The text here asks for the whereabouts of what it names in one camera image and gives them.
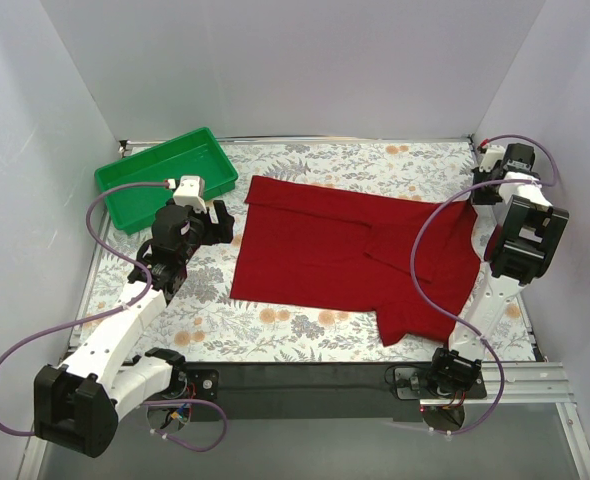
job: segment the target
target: gray floor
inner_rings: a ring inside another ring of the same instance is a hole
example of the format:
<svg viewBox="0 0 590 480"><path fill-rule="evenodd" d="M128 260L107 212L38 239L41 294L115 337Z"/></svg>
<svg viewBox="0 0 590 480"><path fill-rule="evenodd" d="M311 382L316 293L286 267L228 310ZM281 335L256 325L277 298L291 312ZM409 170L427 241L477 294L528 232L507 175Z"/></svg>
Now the gray floor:
<svg viewBox="0 0 590 480"><path fill-rule="evenodd" d="M487 408L469 406L472 419ZM386 419L238 420L216 450L195 454L151 437L143 409L120 424L99 458L49 445L40 479L576 479L555 405L500 406L472 434L391 428ZM219 423L183 438L207 444Z"/></svg>

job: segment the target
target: red cloth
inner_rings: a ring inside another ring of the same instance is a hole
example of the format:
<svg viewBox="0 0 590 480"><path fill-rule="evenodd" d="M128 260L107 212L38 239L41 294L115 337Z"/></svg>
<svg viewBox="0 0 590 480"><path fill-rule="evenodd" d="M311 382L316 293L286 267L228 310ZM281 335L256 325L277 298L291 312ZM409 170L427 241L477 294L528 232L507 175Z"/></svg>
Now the red cloth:
<svg viewBox="0 0 590 480"><path fill-rule="evenodd" d="M253 177L231 298L375 311L385 346L412 333L446 342L454 322L430 308L409 274L417 232L437 204ZM447 207L420 244L416 269L437 304L458 314L479 271L476 214Z"/></svg>

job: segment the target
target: floor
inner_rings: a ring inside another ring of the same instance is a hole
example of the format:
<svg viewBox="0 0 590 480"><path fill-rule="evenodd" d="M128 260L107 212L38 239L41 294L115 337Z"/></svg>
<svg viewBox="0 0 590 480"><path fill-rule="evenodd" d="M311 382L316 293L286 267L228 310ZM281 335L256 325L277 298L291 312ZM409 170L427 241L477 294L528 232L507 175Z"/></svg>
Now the floor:
<svg viewBox="0 0 590 480"><path fill-rule="evenodd" d="M239 173L235 190L222 197L236 219L235 239L231 245L204 247L197 252L189 264L188 280L132 354L164 347L177 350L189 361L430 360L437 344L426 339L407 336L394 346L382 347L372 313L231 300L228 291L247 212L244 198L252 175L264 175L418 202L440 202L470 185L474 157L468 142L253 142L222 146ZM472 243L481 255L494 220L490 210L482 208L478 213ZM112 246L134 256L150 232L127 236L107 220L104 235ZM124 262L105 252L98 255L89 278L84 313L90 315L112 306L129 270ZM75 331L72 347L84 341L95 327L91 323ZM492 344L505 361L535 360L521 299L506 308Z"/></svg>

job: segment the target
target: gray wall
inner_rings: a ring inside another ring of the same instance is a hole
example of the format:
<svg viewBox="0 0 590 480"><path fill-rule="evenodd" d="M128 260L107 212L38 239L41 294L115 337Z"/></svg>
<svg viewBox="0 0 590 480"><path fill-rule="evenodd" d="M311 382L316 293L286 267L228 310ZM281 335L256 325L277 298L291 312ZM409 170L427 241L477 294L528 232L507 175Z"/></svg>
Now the gray wall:
<svg viewBox="0 0 590 480"><path fill-rule="evenodd" d="M38 0L0 0L0 354L71 320L92 240L83 215L93 170L116 143ZM18 352L0 371L0 417L29 429L32 380L64 336ZM0 479L15 478L26 440L0 432Z"/></svg>
<svg viewBox="0 0 590 480"><path fill-rule="evenodd" d="M547 0L477 137L509 132L541 140L559 163L561 186L546 195L570 223L525 299L544 353L564 362L590 442L590 2Z"/></svg>
<svg viewBox="0 0 590 480"><path fill-rule="evenodd" d="M543 0L42 0L118 138L475 131Z"/></svg>

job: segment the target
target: metal frame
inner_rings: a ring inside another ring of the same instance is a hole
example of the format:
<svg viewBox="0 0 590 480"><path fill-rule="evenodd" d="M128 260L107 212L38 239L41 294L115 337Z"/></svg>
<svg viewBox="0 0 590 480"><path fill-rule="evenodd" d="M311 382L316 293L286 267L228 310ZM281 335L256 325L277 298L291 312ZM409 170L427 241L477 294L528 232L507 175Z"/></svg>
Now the metal frame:
<svg viewBox="0 0 590 480"><path fill-rule="evenodd" d="M329 141L333 142L377 142L381 141L382 139L359 139L359 138L350 138L350 137L257 137L257 138L224 138L219 139L221 142L230 142L230 143L297 143L297 142L307 142L307 143L327 143ZM474 154L474 146L472 144L471 138L468 139L440 139L440 140L422 140L422 142L431 142L431 141L454 141L454 140L468 140L469 144L471 145L471 151ZM133 141L124 141L121 142L122 146L119 147L120 154L125 156L129 153L129 146L144 146L144 145L156 145L162 142L133 142ZM101 222L100 228L100 235L104 238L108 233L108 227L110 223L110 218L108 214L105 212ZM95 281L95 277L97 275L97 270L99 268L99 263L102 255L102 249L99 245L96 245L95 250L93 252L93 257L91 260L91 265L89 269L88 279L86 282L86 286L84 288L84 293L82 296L82 300L80 303L80 307L78 310L78 318L85 314L85 311L88 307L90 292ZM524 306L523 300L520 296L518 296L518 303L519 307L523 313L524 322L526 323L527 330L531 334L532 343L536 347L535 338L533 336L533 329L532 324L530 322L530 318L528 317L526 308ZM71 337L69 341L69 348L67 353L70 353L74 350L78 343L80 337L81 327L75 329L71 332ZM280 364L283 367L291 366L293 364ZM309 368L314 368L314 364L305 364ZM355 364L344 364L347 367ZM378 367L378 368L385 368L385 366L390 365L389 363L386 364L372 364L372 363L362 363L361 365L368 367ZM223 369L231 369L231 371L239 370L240 367L249 367L252 368L254 366L265 367L266 364L238 364L238 363L222 363L222 364L210 364L217 368L218 366ZM573 459L575 461L575 465L577 471L579 473L579 477L582 480L590 480L590 449L588 447L588 443L586 441L586 437L584 435L584 431L582 429L581 423L579 421L579 417L576 411L576 404L573 403L573 391L568 382L568 378L561 363L551 363L551 362L511 362L503 364L505 373L506 373L506 384L505 384L505 391L502 399L500 400L501 404L524 404L524 403L555 403L559 412L560 421L562 423L564 432L566 434L566 438L569 444L569 448L571 450ZM485 386L488 391L488 398L482 400L467 400L467 403L470 404L487 404L493 401L495 395L497 393L499 387L499 371L497 366L493 365L492 363L485 363L482 367L482 373L485 381ZM282 388L284 389L292 389L293 386L283 385ZM337 389L337 385L331 386L331 389ZM431 405L435 403L442 402L441 400L422 400L422 405ZM46 451L47 442L41 440L36 437L31 437L28 440L26 450L24 452L24 458L22 464L20 466L20 470L18 472L17 478L19 480L32 480L37 479L39 475L39 471L44 460L44 455Z"/></svg>

